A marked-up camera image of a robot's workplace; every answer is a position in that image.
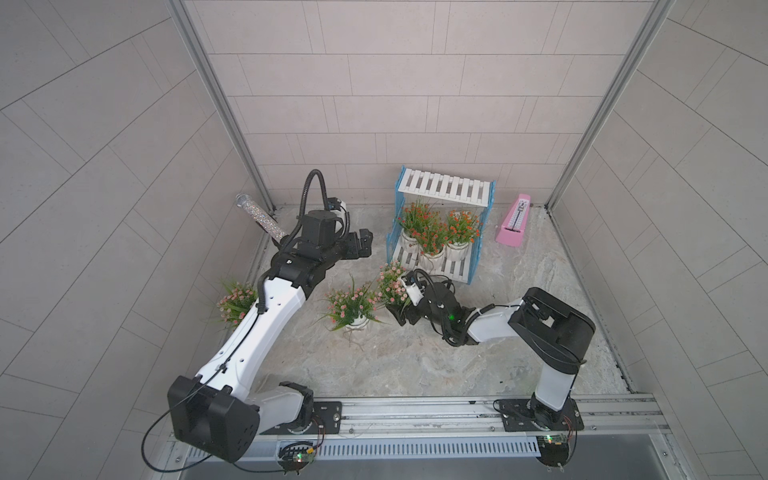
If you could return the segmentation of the red flower pot back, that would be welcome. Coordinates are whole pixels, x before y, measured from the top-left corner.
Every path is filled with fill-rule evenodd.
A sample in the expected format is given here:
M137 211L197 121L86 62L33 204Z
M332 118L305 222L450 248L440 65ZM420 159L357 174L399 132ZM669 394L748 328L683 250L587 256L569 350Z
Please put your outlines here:
M427 203L417 200L402 210L398 223L401 226L404 250L407 253L418 254L421 241L436 223L435 213Z

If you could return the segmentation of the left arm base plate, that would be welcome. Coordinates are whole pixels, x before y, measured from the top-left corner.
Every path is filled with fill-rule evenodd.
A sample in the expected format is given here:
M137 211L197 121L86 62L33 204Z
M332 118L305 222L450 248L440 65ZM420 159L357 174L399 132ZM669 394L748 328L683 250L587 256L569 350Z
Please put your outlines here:
M314 401L312 408L303 405L295 420L265 430L262 435L338 434L342 409L340 401Z

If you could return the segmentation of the red flower pot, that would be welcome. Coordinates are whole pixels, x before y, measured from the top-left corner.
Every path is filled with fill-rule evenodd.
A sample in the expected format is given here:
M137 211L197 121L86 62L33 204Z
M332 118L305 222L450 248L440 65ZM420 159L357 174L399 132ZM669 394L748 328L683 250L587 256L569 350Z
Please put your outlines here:
M446 258L459 262L469 254L475 238L480 233L479 216L465 210L453 210L446 220Z
M438 271L446 256L446 224L442 221L431 224L425 227L422 232L416 232L414 238L420 249L420 268L427 273Z
M417 200L402 210L398 223L401 226L404 250L407 253L418 254L421 241L436 223L435 213L427 203Z

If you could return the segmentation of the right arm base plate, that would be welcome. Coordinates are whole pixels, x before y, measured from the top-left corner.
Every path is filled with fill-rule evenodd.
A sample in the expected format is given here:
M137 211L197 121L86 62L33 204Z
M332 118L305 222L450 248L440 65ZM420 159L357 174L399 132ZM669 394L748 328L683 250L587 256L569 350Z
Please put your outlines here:
M561 410L554 410L533 397L495 400L493 408L501 415L506 432L568 432L584 429L578 406L571 397L566 399Z

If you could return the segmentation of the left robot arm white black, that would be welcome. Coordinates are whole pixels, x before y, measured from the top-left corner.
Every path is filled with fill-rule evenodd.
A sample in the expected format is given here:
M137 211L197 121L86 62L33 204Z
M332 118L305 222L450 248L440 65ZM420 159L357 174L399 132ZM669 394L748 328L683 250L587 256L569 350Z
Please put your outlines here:
M276 427L303 433L316 424L314 394L303 385L282 382L248 402L256 375L288 321L301 309L326 273L341 260L367 258L373 234L354 232L345 203L327 193L323 174L313 169L302 193L319 182L322 207L299 205L291 232L249 195L237 197L246 211L272 237L277 247L269 269L256 281L256 299L219 351L192 377L178 377L167 393L169 418L176 440L229 463L243 457L254 438Z

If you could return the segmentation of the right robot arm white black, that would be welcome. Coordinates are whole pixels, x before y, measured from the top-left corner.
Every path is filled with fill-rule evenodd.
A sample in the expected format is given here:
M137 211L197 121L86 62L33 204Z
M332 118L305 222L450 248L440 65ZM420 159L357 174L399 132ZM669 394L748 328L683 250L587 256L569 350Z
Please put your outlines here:
M406 272L395 285L409 300L398 315L400 324L425 319L452 347L520 339L541 359L543 366L530 398L493 402L507 432L584 429L571 391L596 333L595 323L585 314L538 287L511 303L465 307L457 301L450 281L438 282L422 269Z

